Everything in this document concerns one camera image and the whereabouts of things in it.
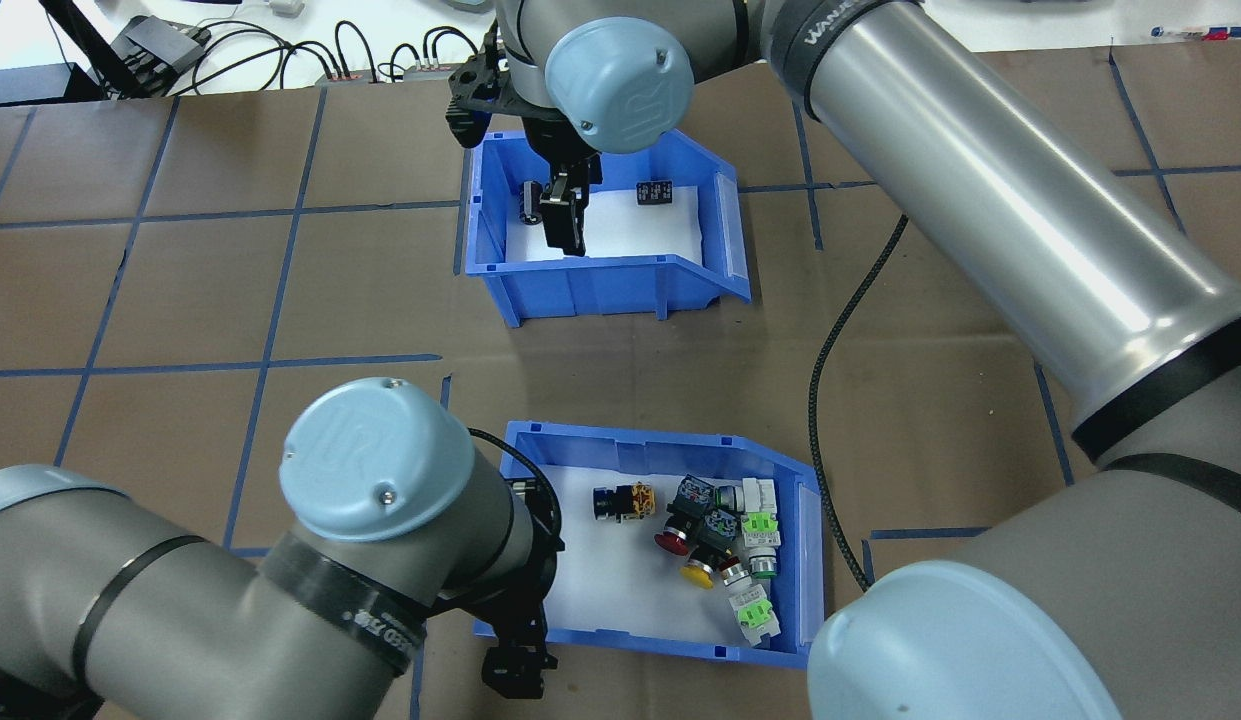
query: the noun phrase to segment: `grid line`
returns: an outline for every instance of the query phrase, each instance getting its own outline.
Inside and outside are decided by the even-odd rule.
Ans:
[[[338,358],[297,358],[294,360],[269,360],[273,367],[320,367],[328,365],[385,365],[391,362],[436,362],[442,355],[416,353],[410,355],[344,355]],[[120,365],[96,366],[93,375],[154,375],[170,372],[223,372],[225,370],[259,370],[259,362],[191,362],[176,365]],[[0,379],[56,377],[56,375],[81,375],[86,367],[27,367],[0,370]]]
[[[1183,233],[1184,222],[1176,211],[1176,201],[1172,199],[1165,174],[1158,164],[1158,156],[1154,155],[1154,146],[1149,143],[1144,123],[1140,123],[1140,115],[1136,114],[1136,104],[1132,104],[1131,94],[1127,92],[1127,83],[1122,79],[1122,70],[1118,68],[1118,60],[1114,58],[1112,47],[1109,47],[1109,72],[1113,74],[1114,86],[1118,87],[1118,97],[1122,99],[1122,106],[1127,109],[1127,118],[1131,119],[1132,128],[1136,128],[1136,137],[1140,140],[1140,149],[1145,151],[1145,160],[1149,160],[1150,176],[1158,182],[1158,190],[1163,192],[1163,202],[1167,204],[1167,210],[1170,211],[1172,218],[1176,221],[1176,227]]]
[[[388,202],[385,205],[324,205],[319,209],[300,209],[299,215],[324,215],[324,214],[370,214],[376,210],[432,210],[455,209],[459,200],[424,200],[418,202]],[[295,215],[294,209],[274,210],[230,210],[223,214],[176,214],[176,215],[146,215],[143,218],[82,218],[82,220],[26,220],[20,223],[0,223],[0,228],[72,228],[86,225],[120,225],[120,223],[176,223],[185,220],[232,220],[232,218],[277,218],[283,215]]]
[[[321,129],[323,110],[326,109],[326,87],[318,92],[318,107],[314,110],[313,132],[309,135],[309,150],[305,154],[304,173],[297,189],[297,204],[290,211],[290,232],[287,233],[287,250],[282,256],[282,269],[278,272],[278,288],[273,295],[273,313],[269,317],[269,331],[264,338],[264,354],[261,358],[261,371],[254,380],[254,396],[251,398],[251,415],[246,421],[246,437],[242,439],[242,454],[237,462],[237,477],[233,480],[233,495],[230,498],[228,518],[223,521],[225,547],[232,547],[233,529],[237,525],[237,511],[242,503],[242,488],[246,484],[246,468],[251,461],[251,446],[254,443],[254,426],[261,418],[261,405],[264,401],[264,384],[269,375],[269,362],[273,358],[273,341],[277,340],[278,320],[282,317],[282,302],[285,299],[287,277],[290,274],[290,259],[295,254],[297,235],[300,232],[300,217],[304,215],[304,200],[309,190],[309,176],[313,174],[313,156],[318,149],[318,133]]]
[[[144,217],[144,210],[149,205],[149,196],[153,195],[154,182],[158,181],[158,168],[163,164],[163,154],[166,154],[168,142],[171,140],[171,130],[176,125],[177,110],[180,110],[180,97],[171,101],[171,109],[168,112],[168,125],[163,128],[163,139],[158,143],[158,151],[155,151],[153,164],[149,166],[149,178],[145,179],[144,192],[140,195],[140,205],[137,206],[135,217],[132,218],[132,231],[127,233],[127,246],[122,250],[122,262],[118,263],[118,269],[113,274],[113,287],[109,288],[109,299],[104,302],[104,313],[101,314],[99,326],[96,328],[96,339],[91,341],[91,354],[86,356],[86,366],[82,367],[82,377],[77,384],[77,392],[73,395],[73,403],[68,408],[68,418],[65,420],[65,432],[61,434],[60,447],[56,451],[55,466],[61,466],[65,462],[68,441],[73,434],[73,425],[82,407],[82,397],[86,396],[86,386],[91,381],[91,372],[96,369],[96,358],[101,354],[104,333],[109,328],[109,318],[113,317],[113,304],[118,299],[118,290],[122,288],[122,277],[127,273],[128,261],[132,259],[132,250],[134,250],[137,236],[140,233],[140,217]]]
[[[16,168],[16,159],[20,158],[21,146],[25,146],[25,138],[29,137],[29,128],[34,124],[34,115],[38,114],[38,107],[32,106],[29,109],[29,114],[25,115],[25,123],[20,127],[20,135],[16,135],[15,145],[11,145],[11,155],[7,156],[7,165],[2,168],[2,174],[0,174],[0,197],[2,196],[2,189],[7,186],[7,180],[11,179],[11,171]]]
[[[1060,417],[1055,413],[1055,401],[1051,400],[1046,374],[1042,372],[1042,364],[1037,360],[1033,361],[1033,375],[1037,379],[1037,392],[1042,396],[1042,410],[1046,411],[1046,425],[1051,428],[1051,444],[1055,446],[1055,459],[1060,462],[1060,474],[1064,474],[1064,487],[1071,487],[1073,467],[1069,462],[1069,451],[1064,447],[1064,432],[1060,432]]]
[[[820,230],[820,210],[817,209],[817,185],[812,173],[812,150],[807,145],[807,128],[802,122],[802,110],[793,104],[793,122],[798,129],[798,151],[802,154],[802,176],[807,182],[807,210],[812,214],[812,236],[817,238],[817,250],[825,248],[825,236]]]

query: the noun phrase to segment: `cable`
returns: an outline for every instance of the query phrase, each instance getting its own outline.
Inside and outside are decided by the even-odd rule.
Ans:
[[[557,502],[557,492],[553,489],[553,484],[549,482],[549,478],[547,475],[544,474],[544,470],[539,469],[539,466],[534,464],[534,462],[531,462],[529,457],[521,454],[521,452],[519,452],[516,447],[510,446],[508,442],[498,438],[496,436],[493,436],[491,433],[488,433],[485,430],[469,428],[469,434],[472,434],[478,439],[484,439],[494,444],[495,447],[500,448],[500,451],[505,451],[508,454],[511,456],[513,459],[521,462],[521,464],[524,464],[525,468],[527,468],[530,473],[532,473],[532,475],[536,477],[536,482],[539,483],[540,487],[544,488],[544,493],[546,493],[546,495],[549,497],[549,502],[552,509],[553,518],[551,519],[552,526],[550,528],[550,531],[553,534],[553,538],[560,538],[562,534],[562,506]]]
[[[433,32],[437,32],[437,35],[433,36],[433,45],[429,46],[428,50],[433,51],[433,61],[436,61],[436,63],[442,65],[442,61],[438,60],[438,41],[441,41],[443,37],[448,35],[454,35],[460,40],[464,40],[465,45],[469,46],[469,50],[472,50],[474,55],[478,55],[478,46],[474,45],[472,40],[469,40],[469,36],[465,36],[465,34],[460,32],[459,29],[452,26],[428,29],[428,31],[424,32],[424,45],[429,45],[429,35],[432,35]],[[429,57],[428,50],[424,51],[426,60]]]
[[[314,50],[313,47],[309,46],[310,42],[313,42],[313,41],[311,40],[307,40],[304,42],[297,42],[295,45],[292,45],[290,48],[287,51],[287,55],[283,56],[283,58],[282,58],[282,68],[280,68],[280,72],[278,72],[278,89],[279,91],[285,91],[285,86],[287,86],[287,63],[290,63],[290,58],[294,58],[294,56],[297,53],[297,50],[308,50],[309,53],[313,55],[314,58],[318,58],[319,63],[321,63],[321,73],[323,73],[323,76],[326,77],[328,79],[333,78],[331,77],[331,66],[326,63],[326,60],[323,58],[321,53],[318,53],[316,50]]]
[[[829,530],[834,536],[834,542],[838,544],[838,551],[841,554],[843,560],[848,561],[848,569],[853,571],[853,577],[856,578],[856,585],[859,585],[861,591],[867,591],[870,582],[866,575],[864,575],[861,564],[856,560],[856,554],[853,552],[853,547],[848,544],[848,536],[843,533],[843,524],[838,521],[838,511],[834,510],[834,493],[830,492],[829,480],[825,478],[825,459],[820,452],[820,431],[817,428],[817,416],[819,415],[818,410],[820,410],[820,376],[825,372],[825,361],[829,360],[829,351],[834,348],[834,343],[838,343],[838,336],[843,333],[843,328],[848,324],[856,307],[859,307],[859,302],[864,299],[864,293],[877,279],[879,273],[882,272],[882,266],[886,266],[886,261],[891,258],[891,252],[895,252],[895,246],[898,245],[900,236],[903,236],[905,227],[908,227],[908,215],[900,215],[898,222],[895,223],[895,231],[891,232],[886,246],[882,247],[881,254],[872,262],[872,268],[864,276],[861,284],[853,293],[853,298],[848,300],[848,305],[843,308],[843,313],[838,317],[834,326],[830,328],[829,336],[825,338],[825,345],[820,348],[820,355],[817,356],[817,365],[812,369],[812,387],[807,391],[807,433],[808,439],[812,442],[812,466],[817,470],[817,483],[820,483],[820,503],[825,508]]]
[[[352,31],[356,32],[364,42],[364,48],[367,50],[367,65],[370,65],[369,72],[372,73],[372,82],[376,82],[376,56],[372,55],[372,45],[367,42],[367,36],[365,36],[364,31],[355,26],[355,24],[349,22],[349,20],[340,20],[340,22],[336,24],[336,55],[340,56],[340,67],[345,70],[345,77],[349,77],[349,63],[345,61],[345,51],[340,47],[341,27],[352,29]]]
[[[194,81],[194,83],[191,86],[189,86],[189,87],[186,87],[186,88],[184,88],[184,89],[181,89],[179,92],[172,92],[171,96],[184,96],[184,94],[186,94],[186,92],[190,92],[190,91],[195,91],[196,92],[196,91],[199,91],[199,87],[207,84],[210,81],[213,81],[213,79],[218,78],[220,76],[222,76],[223,73],[230,72],[231,70],[241,67],[241,65],[247,65],[252,60],[264,58],[266,55],[285,53],[287,50],[289,50],[289,48],[290,47],[288,47],[287,45],[280,45],[280,46],[277,46],[277,47],[269,47],[268,50],[262,50],[262,51],[259,51],[256,55],[248,55],[248,56],[246,56],[246,58],[236,61],[236,63],[226,65],[226,67],[223,67],[221,70],[216,70],[216,72],[213,72],[212,74],[208,74],[207,77],[204,77],[200,81]],[[277,77],[277,72],[273,73],[273,77]]]
[[[393,73],[393,68],[402,70],[402,73],[401,74]],[[379,72],[383,77],[388,78],[390,82],[400,82],[402,78],[406,77],[406,68],[402,67],[402,65],[397,65],[397,63],[376,63],[376,70],[379,70]]]
[[[43,14],[47,15],[47,27],[52,29],[52,37],[56,38],[56,47],[60,47],[61,60],[65,61],[65,67],[68,68],[69,67],[69,65],[68,65],[68,55],[65,53],[65,46],[61,45],[60,34],[56,32],[56,24],[52,22],[52,14],[46,12],[45,10],[43,10]]]
[[[410,50],[411,51],[411,56],[413,56],[413,58],[414,58],[414,63],[419,65],[419,53],[416,53],[414,46],[411,45],[410,42],[402,42],[400,46],[397,46],[397,47],[393,48],[393,52],[388,56],[388,65],[396,65],[397,63],[397,55],[401,53],[402,50]],[[406,68],[402,68],[402,76],[403,77],[406,76]]]
[[[194,67],[190,70],[190,86],[186,87],[186,88],[184,88],[184,89],[181,89],[180,92],[172,92],[171,96],[181,96],[181,94],[185,94],[185,92],[187,92],[187,91],[194,91],[194,93],[196,96],[201,96],[201,89],[200,88],[201,88],[201,86],[204,86],[204,82],[207,82],[208,79],[212,79],[212,77],[218,77],[218,74],[221,74],[221,73],[217,72],[216,74],[210,76],[205,81],[199,81],[199,72],[200,72],[200,70],[204,68],[204,63],[205,63],[205,61],[207,61],[210,58],[210,55],[212,53],[212,50],[215,50],[222,42],[226,42],[226,41],[228,41],[232,37],[237,37],[237,36],[242,36],[242,35],[264,35],[264,36],[269,37],[271,40],[273,40],[277,46],[272,47],[272,48],[269,48],[267,51],[264,51],[264,53],[253,55],[248,60],[242,60],[238,63],[227,65],[227,67],[223,68],[223,70],[236,68],[236,67],[240,67],[240,65],[244,65],[246,61],[256,60],[256,58],[259,58],[261,56],[264,56],[264,55],[268,55],[268,53],[277,53],[277,51],[289,50],[290,48],[290,45],[288,45],[285,40],[282,40],[282,37],[278,37],[272,31],[268,31],[268,29],[263,29],[263,27],[258,26],[258,24],[242,22],[242,20],[222,20],[222,22],[210,24],[207,27],[210,29],[210,27],[213,27],[213,26],[223,26],[225,24],[241,24],[241,26],[248,26],[248,27],[236,29],[235,31],[223,34],[221,37],[217,37],[216,40],[213,40],[212,42],[210,42],[207,45],[207,50],[204,51],[204,56],[201,56],[201,58],[199,58],[199,61],[196,61],[196,63],[194,63]],[[264,88],[269,87],[269,84],[273,83],[273,79],[277,78],[278,74],[282,72],[283,60],[285,60],[284,55],[282,55],[278,58],[278,65],[273,68],[273,74],[269,76],[268,81],[266,81],[263,86],[261,86],[261,91],[263,91]]]

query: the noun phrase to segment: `black device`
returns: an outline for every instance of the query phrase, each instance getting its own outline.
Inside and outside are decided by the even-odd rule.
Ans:
[[[669,205],[674,201],[674,181],[638,182],[638,205]]]
[[[522,119],[527,144],[550,168],[539,201],[544,241],[580,258],[585,256],[585,209],[589,206],[589,187],[602,182],[602,159],[565,114],[530,104],[514,89],[509,70],[500,70],[504,56],[494,24],[479,53],[450,73],[447,124],[462,146],[478,146],[491,125],[491,114]]]
[[[0,108],[103,99],[104,91],[77,63],[0,70]]]
[[[137,15],[112,43],[104,41],[73,0],[38,0],[47,15],[79,46],[91,68],[119,97],[165,96],[205,53],[208,29]]]
[[[670,511],[664,533],[656,544],[674,555],[688,555],[689,542],[696,541],[699,524],[714,509],[714,487],[696,475],[688,475],[678,483],[678,493],[665,506]]]

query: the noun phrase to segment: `blue plastic bin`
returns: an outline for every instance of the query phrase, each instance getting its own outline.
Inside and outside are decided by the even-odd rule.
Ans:
[[[603,155],[603,182],[593,191],[633,191],[652,179],[696,186],[702,264],[678,254],[506,263],[506,232],[516,222],[521,182],[547,176],[549,164],[520,132],[491,133],[472,154],[465,273],[486,282],[509,326],[527,318],[614,313],[655,313],[664,320],[674,310],[701,310],[721,295],[751,300],[735,169],[689,137],[669,132],[647,150]]]
[[[774,478],[783,542],[779,551],[781,574],[771,580],[771,602],[774,603],[783,632],[771,639],[769,650],[743,647],[743,639],[740,646],[702,644],[640,637],[623,629],[561,628],[553,623],[553,618],[549,618],[549,642],[697,657],[704,660],[807,668],[812,642],[825,619],[820,492],[810,466],[735,436],[656,433],[514,421],[506,430],[505,439],[539,466],[598,468],[633,475],[690,473],[720,480]],[[527,470],[511,457],[504,456],[501,473],[505,477],[525,477]],[[664,511],[665,503],[665,497],[658,498],[660,509],[656,515]],[[606,530],[606,524],[601,523],[598,533]],[[668,559],[671,556],[664,555],[653,542],[652,561]],[[634,588],[633,592],[642,591]],[[474,624],[474,632],[493,636],[491,627],[480,621]]]

